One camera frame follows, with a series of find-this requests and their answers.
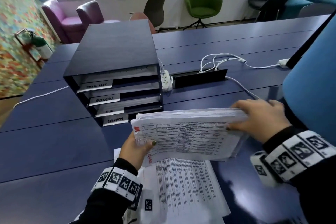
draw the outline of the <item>green chair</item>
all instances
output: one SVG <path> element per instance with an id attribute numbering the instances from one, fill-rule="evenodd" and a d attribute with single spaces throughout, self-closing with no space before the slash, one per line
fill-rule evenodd
<path id="1" fill-rule="evenodd" d="M 184 0 L 185 5 L 187 6 L 188 13 L 197 18 L 198 21 L 194 22 L 190 26 L 192 27 L 197 23 L 196 29 L 199 24 L 202 25 L 202 28 L 206 28 L 205 24 L 201 19 L 210 18 L 217 15 L 222 8 L 223 0 Z"/>

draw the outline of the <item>orange chair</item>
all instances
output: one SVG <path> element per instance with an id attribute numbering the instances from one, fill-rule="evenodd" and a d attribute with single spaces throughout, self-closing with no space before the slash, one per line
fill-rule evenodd
<path id="1" fill-rule="evenodd" d="M 156 31 L 155 31 L 155 28 L 154 28 L 153 24 L 151 23 L 151 21 L 148 19 L 148 17 L 144 13 L 134 13 L 129 20 L 130 21 L 135 21 L 135 20 L 143 20 L 143 19 L 148 20 L 150 32 L 152 34 L 156 34 Z"/>

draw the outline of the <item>black file organizer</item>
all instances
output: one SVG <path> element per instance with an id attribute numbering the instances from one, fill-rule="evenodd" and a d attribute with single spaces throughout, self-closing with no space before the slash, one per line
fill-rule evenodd
<path id="1" fill-rule="evenodd" d="M 64 80 L 100 126 L 163 111 L 160 65 L 147 20 L 90 25 Z M 117 107 L 97 116 L 104 106 Z"/>

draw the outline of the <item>pink chair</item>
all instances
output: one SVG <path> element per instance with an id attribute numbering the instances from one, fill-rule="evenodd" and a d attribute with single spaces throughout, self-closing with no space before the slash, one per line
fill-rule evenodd
<path id="1" fill-rule="evenodd" d="M 143 19 L 148 20 L 150 32 L 152 34 L 156 34 L 155 28 L 154 28 L 153 24 L 150 22 L 149 18 L 146 16 L 146 14 L 144 14 L 144 13 L 134 13 L 129 20 L 130 21 L 135 21 L 135 20 L 143 20 Z"/>
<path id="2" fill-rule="evenodd" d="M 85 33 L 83 23 L 78 16 L 66 17 L 57 0 L 48 0 L 42 10 L 63 44 L 79 43 Z"/>
<path id="3" fill-rule="evenodd" d="M 85 30 L 87 30 L 90 24 L 100 24 L 100 23 L 113 23 L 120 22 L 118 20 L 104 20 L 102 11 L 98 5 L 97 1 L 91 1 L 79 6 L 77 9 L 77 14 L 81 19 Z"/>

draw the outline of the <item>floral mural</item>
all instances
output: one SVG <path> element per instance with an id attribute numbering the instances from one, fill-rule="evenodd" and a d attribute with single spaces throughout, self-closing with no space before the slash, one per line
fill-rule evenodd
<path id="1" fill-rule="evenodd" d="M 0 98 L 23 94 L 40 68 L 14 38 L 14 33 L 35 30 L 54 49 L 57 39 L 34 0 L 0 0 Z M 31 54 L 38 60 L 39 54 Z"/>

